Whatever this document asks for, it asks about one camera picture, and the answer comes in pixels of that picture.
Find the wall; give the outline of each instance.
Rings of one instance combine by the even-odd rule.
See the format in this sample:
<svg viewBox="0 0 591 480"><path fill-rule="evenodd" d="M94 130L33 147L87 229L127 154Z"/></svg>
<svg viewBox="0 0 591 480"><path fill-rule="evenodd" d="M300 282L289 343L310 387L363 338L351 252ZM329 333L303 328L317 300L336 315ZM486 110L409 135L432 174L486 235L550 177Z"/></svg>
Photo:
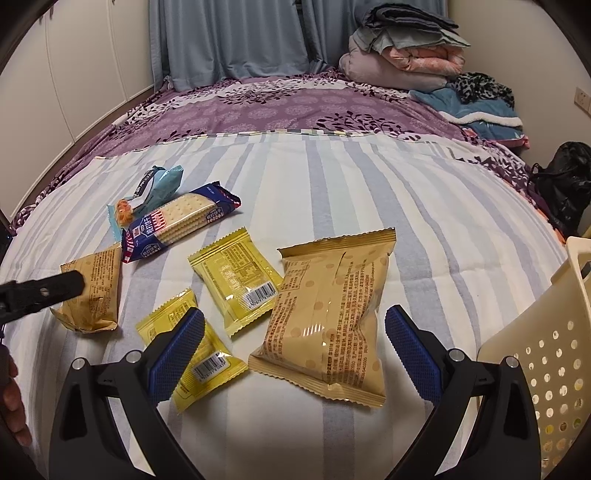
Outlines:
<svg viewBox="0 0 591 480"><path fill-rule="evenodd" d="M591 94L591 78L569 41L532 0L449 0L460 35L472 43L467 72L483 72L511 87L531 140L523 153L546 166L566 141L591 145L591 118L574 104L575 88ZM591 209L580 231L591 224Z"/></svg>

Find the biscuit package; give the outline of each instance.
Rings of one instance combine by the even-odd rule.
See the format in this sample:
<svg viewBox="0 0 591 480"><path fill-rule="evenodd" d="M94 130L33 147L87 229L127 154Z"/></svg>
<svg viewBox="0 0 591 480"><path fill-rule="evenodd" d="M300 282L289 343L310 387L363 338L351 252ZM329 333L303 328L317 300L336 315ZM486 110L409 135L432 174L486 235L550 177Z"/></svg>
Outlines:
<svg viewBox="0 0 591 480"><path fill-rule="evenodd" d="M120 266L119 244L62 265L62 273L78 270L84 277L85 287L82 295L66 300L59 310L50 309L52 314L74 332L115 330Z"/></svg>
<svg viewBox="0 0 591 480"><path fill-rule="evenodd" d="M193 290L188 288L150 313L135 328L148 345L159 333L172 330L191 307L197 307L197 301ZM206 322L203 340L173 392L172 399L178 412L247 369L246 363L230 355L212 326Z"/></svg>
<svg viewBox="0 0 591 480"><path fill-rule="evenodd" d="M185 193L131 223L121 241L123 262L154 255L240 205L218 181Z"/></svg>
<svg viewBox="0 0 591 480"><path fill-rule="evenodd" d="M248 366L325 398L385 401L377 310L394 229L280 248L285 277Z"/></svg>
<svg viewBox="0 0 591 480"><path fill-rule="evenodd" d="M223 314L229 336L273 308L282 278L245 228L189 257Z"/></svg>

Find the blue curtain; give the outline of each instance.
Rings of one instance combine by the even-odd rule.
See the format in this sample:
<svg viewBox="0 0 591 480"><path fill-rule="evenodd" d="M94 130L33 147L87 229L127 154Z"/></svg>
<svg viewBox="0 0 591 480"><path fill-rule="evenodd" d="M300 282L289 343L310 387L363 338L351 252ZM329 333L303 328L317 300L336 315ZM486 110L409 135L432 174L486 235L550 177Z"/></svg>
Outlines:
<svg viewBox="0 0 591 480"><path fill-rule="evenodd" d="M304 29L310 42L310 65L313 73L337 66L349 51L349 37L357 30L355 7L387 3L387 0L301 0ZM406 0L405 3L428 12L447 15L447 0Z"/></svg>
<svg viewBox="0 0 591 480"><path fill-rule="evenodd" d="M295 0L150 0L150 42L157 89L310 69Z"/></svg>

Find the folded clothes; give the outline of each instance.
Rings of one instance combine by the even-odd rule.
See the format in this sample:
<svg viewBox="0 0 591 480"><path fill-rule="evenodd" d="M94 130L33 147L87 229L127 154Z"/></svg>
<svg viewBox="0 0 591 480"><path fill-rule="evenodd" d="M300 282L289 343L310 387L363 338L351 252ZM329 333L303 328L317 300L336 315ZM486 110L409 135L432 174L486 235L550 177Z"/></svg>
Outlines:
<svg viewBox="0 0 591 480"><path fill-rule="evenodd" d="M456 125L467 125L483 120L506 127L521 127L523 122L515 111L503 100L477 100L464 105L456 91L452 88L442 88L431 93L410 92L411 96L432 107L439 114Z"/></svg>
<svg viewBox="0 0 591 480"><path fill-rule="evenodd" d="M511 108L515 108L513 90L484 73L462 73L448 86L456 91L462 103L500 98Z"/></svg>
<svg viewBox="0 0 591 480"><path fill-rule="evenodd" d="M451 19L407 4L384 3L370 0L355 7L355 20L370 28L413 27L418 30L438 32L444 28L455 30L458 25Z"/></svg>
<svg viewBox="0 0 591 480"><path fill-rule="evenodd" d="M339 69L353 82L398 90L432 92L445 87L447 80L439 75L404 72L376 52L364 52L349 38L349 53L343 55Z"/></svg>
<svg viewBox="0 0 591 480"><path fill-rule="evenodd" d="M359 27L353 38L364 51L375 50L382 53L387 47L397 49L409 47L434 47L449 45L452 47L470 47L470 44L460 35L449 30L439 32L425 32L406 27L368 28Z"/></svg>
<svg viewBox="0 0 591 480"><path fill-rule="evenodd" d="M466 60L460 47L439 45L436 47L411 47L398 50L387 47L382 57L405 72L431 73L455 77L462 72Z"/></svg>
<svg viewBox="0 0 591 480"><path fill-rule="evenodd" d="M472 129L475 135L485 140L494 140L508 148L530 147L530 139L518 128L505 127L490 122L472 122L466 127Z"/></svg>

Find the finger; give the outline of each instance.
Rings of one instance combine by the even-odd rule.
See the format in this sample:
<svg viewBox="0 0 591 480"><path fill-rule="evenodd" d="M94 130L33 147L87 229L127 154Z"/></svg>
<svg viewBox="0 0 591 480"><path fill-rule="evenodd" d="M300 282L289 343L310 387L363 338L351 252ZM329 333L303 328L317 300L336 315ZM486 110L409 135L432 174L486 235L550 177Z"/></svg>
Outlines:
<svg viewBox="0 0 591 480"><path fill-rule="evenodd" d="M4 400L4 405L10 411L15 411L22 405L21 389L18 388L14 380L10 380L10 383L4 388L2 399Z"/></svg>
<svg viewBox="0 0 591 480"><path fill-rule="evenodd" d="M18 367L16 363L14 363L14 358L12 358L12 355L8 357L8 375L13 378L18 376Z"/></svg>
<svg viewBox="0 0 591 480"><path fill-rule="evenodd" d="M27 426L27 419L25 417L25 407L22 405L15 411L6 413L4 417L6 426L13 433L18 433Z"/></svg>
<svg viewBox="0 0 591 480"><path fill-rule="evenodd" d="M23 447L30 447L33 442L33 437L31 436L29 427L27 427L26 425L20 432L15 433L14 437L17 439L17 442L20 443Z"/></svg>

